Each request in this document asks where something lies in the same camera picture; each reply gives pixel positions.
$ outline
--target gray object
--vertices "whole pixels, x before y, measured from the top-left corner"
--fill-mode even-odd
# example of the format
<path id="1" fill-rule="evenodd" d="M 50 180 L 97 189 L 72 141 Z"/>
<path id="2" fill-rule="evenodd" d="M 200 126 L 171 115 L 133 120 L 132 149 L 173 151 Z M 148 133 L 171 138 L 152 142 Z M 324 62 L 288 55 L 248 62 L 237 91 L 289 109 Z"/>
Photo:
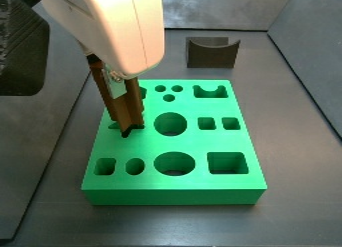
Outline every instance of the gray object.
<path id="1" fill-rule="evenodd" d="M 268 30 L 288 0 L 162 0 L 165 28 Z"/>
<path id="2" fill-rule="evenodd" d="M 221 35 L 241 41 L 235 68 L 187 69 L 184 38 Z M 231 80 L 269 186 L 257 204 L 90 206 L 80 185 L 102 102 L 89 79 L 12 246 L 340 245 L 340 141 L 267 34 L 166 31 L 141 77 Z"/>
<path id="3" fill-rule="evenodd" d="M 187 37 L 187 67 L 233 68 L 239 45 L 228 37 Z"/>
<path id="4" fill-rule="evenodd" d="M 89 71 L 76 41 L 36 10 L 50 26 L 45 85 L 0 97 L 0 239 L 14 235 Z"/>
<path id="5" fill-rule="evenodd" d="M 44 84 L 49 27 L 21 0 L 0 2 L 0 96 L 28 96 Z"/>
<path id="6" fill-rule="evenodd" d="M 272 38 L 342 137 L 342 0 L 291 0 Z"/>

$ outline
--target white surface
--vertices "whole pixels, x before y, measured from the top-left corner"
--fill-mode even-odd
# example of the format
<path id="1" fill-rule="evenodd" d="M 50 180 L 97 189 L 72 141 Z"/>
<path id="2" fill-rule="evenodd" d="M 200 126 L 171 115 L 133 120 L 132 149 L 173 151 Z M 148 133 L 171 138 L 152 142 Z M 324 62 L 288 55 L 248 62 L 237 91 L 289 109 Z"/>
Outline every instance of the white surface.
<path id="1" fill-rule="evenodd" d="M 161 0 L 44 0 L 42 5 L 76 39 L 126 78 L 160 62 Z"/>

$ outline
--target gray wall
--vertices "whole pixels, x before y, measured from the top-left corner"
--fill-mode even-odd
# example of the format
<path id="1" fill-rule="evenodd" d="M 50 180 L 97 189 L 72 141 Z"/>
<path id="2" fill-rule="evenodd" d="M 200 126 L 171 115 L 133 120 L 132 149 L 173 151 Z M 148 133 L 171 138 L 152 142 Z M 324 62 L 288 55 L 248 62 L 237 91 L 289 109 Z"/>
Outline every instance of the gray wall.
<path id="1" fill-rule="evenodd" d="M 162 0 L 166 28 L 268 30 L 288 0 Z"/>
<path id="2" fill-rule="evenodd" d="M 342 0 L 291 0 L 268 35 L 342 137 Z"/>

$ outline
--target small circular hole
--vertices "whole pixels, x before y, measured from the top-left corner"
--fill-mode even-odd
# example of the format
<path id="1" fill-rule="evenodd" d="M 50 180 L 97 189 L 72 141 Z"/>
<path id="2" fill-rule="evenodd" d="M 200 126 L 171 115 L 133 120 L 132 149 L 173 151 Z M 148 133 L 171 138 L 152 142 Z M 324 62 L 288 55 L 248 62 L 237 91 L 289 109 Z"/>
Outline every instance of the small circular hole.
<path id="1" fill-rule="evenodd" d="M 157 91 L 157 92 L 164 92 L 164 91 L 165 91 L 165 86 L 164 86 L 164 85 L 157 85 L 157 86 L 154 87 L 154 91 Z"/>
<path id="2" fill-rule="evenodd" d="M 187 120 L 180 114 L 164 113 L 154 119 L 154 129 L 164 136 L 177 136 L 187 129 Z"/>
<path id="3" fill-rule="evenodd" d="M 166 94 L 166 95 L 164 95 L 162 99 L 165 102 L 172 102 L 175 100 L 175 96 L 171 94 Z"/>
<path id="4" fill-rule="evenodd" d="M 181 87 L 180 85 L 175 85 L 175 86 L 172 87 L 172 91 L 173 91 L 173 92 L 180 92 L 180 91 L 183 91 L 183 87 Z"/>

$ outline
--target hole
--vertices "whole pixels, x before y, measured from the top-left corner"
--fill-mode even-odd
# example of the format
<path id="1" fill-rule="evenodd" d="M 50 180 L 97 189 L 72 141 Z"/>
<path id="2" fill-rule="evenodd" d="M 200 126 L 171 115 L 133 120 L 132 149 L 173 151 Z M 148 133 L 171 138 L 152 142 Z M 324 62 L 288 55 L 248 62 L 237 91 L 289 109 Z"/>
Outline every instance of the hole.
<path id="1" fill-rule="evenodd" d="M 227 98 L 227 90 L 224 86 L 217 86 L 217 89 L 213 91 L 205 91 L 200 86 L 193 86 L 193 95 L 196 98 Z"/>
<path id="2" fill-rule="evenodd" d="M 211 174 L 247 174 L 244 155 L 239 152 L 209 152 L 207 154 Z"/>
<path id="3" fill-rule="evenodd" d="M 197 127 L 200 130 L 215 130 L 215 120 L 212 117 L 199 117 L 197 118 Z"/>
<path id="4" fill-rule="evenodd" d="M 125 163 L 125 172 L 129 175 L 138 175 L 144 171 L 144 161 L 138 158 L 130 159 Z"/>
<path id="5" fill-rule="evenodd" d="M 187 129 L 187 120 L 180 114 L 164 113 L 154 119 L 154 129 L 164 136 L 177 136 Z"/>
<path id="6" fill-rule="evenodd" d="M 240 129 L 239 121 L 233 117 L 223 117 L 221 124 L 223 124 L 223 128 L 225 130 L 239 130 Z"/>
<path id="7" fill-rule="evenodd" d="M 183 91 L 183 87 L 180 85 L 175 85 L 171 89 L 172 89 L 173 92 Z"/>
<path id="8" fill-rule="evenodd" d="M 175 96 L 171 95 L 171 94 L 166 94 L 166 95 L 164 95 L 162 99 L 164 99 L 164 101 L 166 101 L 166 102 L 172 102 L 172 101 L 175 100 Z"/>
<path id="9" fill-rule="evenodd" d="M 110 175 L 114 171 L 114 163 L 113 158 L 100 158 L 93 170 L 94 175 Z"/>
<path id="10" fill-rule="evenodd" d="M 164 86 L 164 85 L 157 85 L 157 86 L 154 87 L 154 91 L 157 91 L 157 92 L 164 92 L 164 91 L 165 91 L 165 86 Z"/>
<path id="11" fill-rule="evenodd" d="M 117 123 L 117 122 L 112 123 L 112 124 L 108 126 L 108 129 L 110 129 L 110 130 L 120 129 L 118 123 Z"/>
<path id="12" fill-rule="evenodd" d="M 141 93 L 141 99 L 145 99 L 146 89 L 144 87 L 140 87 L 140 93 Z"/>
<path id="13" fill-rule="evenodd" d="M 156 157 L 154 169 L 166 176 L 183 176 L 195 169 L 195 160 L 181 152 L 168 152 Z"/>

